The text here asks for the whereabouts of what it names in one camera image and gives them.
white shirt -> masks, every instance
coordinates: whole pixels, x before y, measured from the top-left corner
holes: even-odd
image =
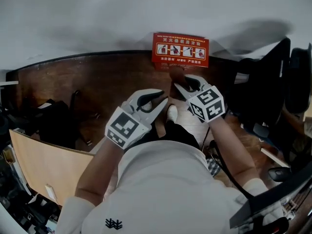
[[[243,187],[253,195],[267,190],[260,179]],[[136,146],[118,167],[116,190],[100,205],[69,198],[57,234],[229,234],[229,219],[242,194],[210,175],[198,149],[160,140]],[[281,208],[275,211],[282,217]],[[271,222],[267,216],[264,221]]]

red sign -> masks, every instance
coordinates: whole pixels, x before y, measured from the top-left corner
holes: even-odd
[[[154,33],[152,62],[208,67],[208,53],[208,39],[178,34]]]

logo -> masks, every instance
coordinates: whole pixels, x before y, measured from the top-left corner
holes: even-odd
[[[117,221],[113,221],[111,218],[108,220],[105,220],[105,226],[107,226],[109,229],[111,228],[115,228],[116,230],[119,230],[122,228],[122,221],[119,222],[119,220],[117,219]]]

desk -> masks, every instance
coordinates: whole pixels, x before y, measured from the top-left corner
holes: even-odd
[[[33,190],[54,201],[45,188],[50,185],[59,205],[74,195],[77,182],[94,155],[34,140],[13,130],[10,136],[21,170]]]

floor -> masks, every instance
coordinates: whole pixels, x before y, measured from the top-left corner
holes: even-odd
[[[216,85],[222,93],[230,88],[235,78],[236,63],[219,58],[210,58],[209,68],[196,68],[192,74],[204,77],[210,84]],[[82,122],[80,131],[85,138],[93,142],[86,146],[82,142],[76,148],[89,151],[104,136],[104,128],[110,115],[134,91],[146,88],[164,90],[166,94],[174,94],[171,78],[166,72],[156,72],[151,63],[150,52],[110,53],[89,55],[50,61],[7,74],[7,81],[18,80],[19,85],[7,86],[2,94],[3,103],[11,102],[21,108],[24,98],[31,101],[32,106],[39,106],[48,99],[63,100],[69,105],[71,94],[80,90],[75,112],[78,116],[89,113],[100,113],[98,119]],[[179,110],[177,123],[195,136],[200,146],[206,135],[208,125],[201,123],[187,110],[184,102],[170,98]],[[268,187],[272,181],[268,178],[267,168],[272,162],[260,152],[261,143],[258,138],[240,128],[236,117],[227,115],[226,121],[252,155],[261,178]],[[158,134],[164,135],[162,120],[157,120]],[[204,150],[212,139],[208,135]],[[230,185],[230,181],[222,172],[217,176]]]

